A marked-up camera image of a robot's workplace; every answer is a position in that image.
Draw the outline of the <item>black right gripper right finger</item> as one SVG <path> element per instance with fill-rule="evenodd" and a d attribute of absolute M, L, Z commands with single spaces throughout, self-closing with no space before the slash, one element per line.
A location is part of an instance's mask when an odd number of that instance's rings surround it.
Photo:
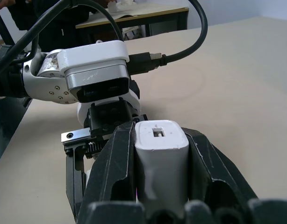
<path fill-rule="evenodd" d="M 189 198 L 247 202 L 257 198 L 236 165 L 201 132 L 183 128 L 189 141 Z"/>

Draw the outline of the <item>person in black clothing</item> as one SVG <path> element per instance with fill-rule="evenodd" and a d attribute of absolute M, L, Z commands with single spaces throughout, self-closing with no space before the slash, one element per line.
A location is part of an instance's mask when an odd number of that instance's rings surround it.
<path fill-rule="evenodd" d="M 0 0 L 0 10 L 7 8 L 20 31 L 32 28 L 40 16 L 59 0 Z M 80 5 L 63 10 L 39 34 L 38 45 L 42 51 L 68 49 L 79 46 L 76 25 L 86 22 L 90 13 L 97 11 Z"/>

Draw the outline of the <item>wooden table with black frame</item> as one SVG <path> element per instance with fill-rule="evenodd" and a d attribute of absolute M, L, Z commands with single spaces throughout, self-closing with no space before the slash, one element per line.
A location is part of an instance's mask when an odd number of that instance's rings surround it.
<path fill-rule="evenodd" d="M 187 30 L 189 8 L 183 7 L 179 9 L 172 9 L 160 11 L 155 13 L 148 13 L 136 16 L 124 16 L 115 19 L 119 29 L 129 28 L 134 26 L 144 26 L 145 36 L 151 36 L 151 25 L 160 22 L 174 21 L 176 22 L 176 30 Z M 91 20 L 85 24 L 76 26 L 79 41 L 82 44 L 92 43 L 94 35 L 112 30 L 113 27 L 109 21 L 94 21 Z"/>

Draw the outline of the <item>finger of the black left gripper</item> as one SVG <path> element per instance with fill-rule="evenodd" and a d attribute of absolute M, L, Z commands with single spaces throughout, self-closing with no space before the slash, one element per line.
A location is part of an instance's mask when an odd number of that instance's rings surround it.
<path fill-rule="evenodd" d="M 65 145 L 66 154 L 66 195 L 77 220 L 86 187 L 84 155 L 87 147 L 84 143 Z"/>

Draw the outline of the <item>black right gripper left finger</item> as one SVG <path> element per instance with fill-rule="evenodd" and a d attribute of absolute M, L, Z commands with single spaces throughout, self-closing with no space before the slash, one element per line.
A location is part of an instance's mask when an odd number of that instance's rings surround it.
<path fill-rule="evenodd" d="M 135 201 L 135 122 L 119 125 L 92 165 L 77 223 L 84 223 L 92 203 Z"/>

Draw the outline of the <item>white charger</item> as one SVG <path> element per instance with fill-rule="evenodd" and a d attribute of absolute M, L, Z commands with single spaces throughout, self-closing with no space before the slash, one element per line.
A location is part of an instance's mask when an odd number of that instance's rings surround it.
<path fill-rule="evenodd" d="M 148 120 L 136 124 L 135 148 L 142 174 L 141 202 L 183 206 L 187 201 L 189 141 L 178 123 Z"/>

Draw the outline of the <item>black metal bar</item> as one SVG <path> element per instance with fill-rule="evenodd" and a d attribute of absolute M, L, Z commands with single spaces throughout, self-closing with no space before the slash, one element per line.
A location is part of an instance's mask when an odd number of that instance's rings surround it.
<path fill-rule="evenodd" d="M 0 36 L 6 45 L 15 45 L 14 40 L 11 37 L 1 15 L 0 15 Z"/>

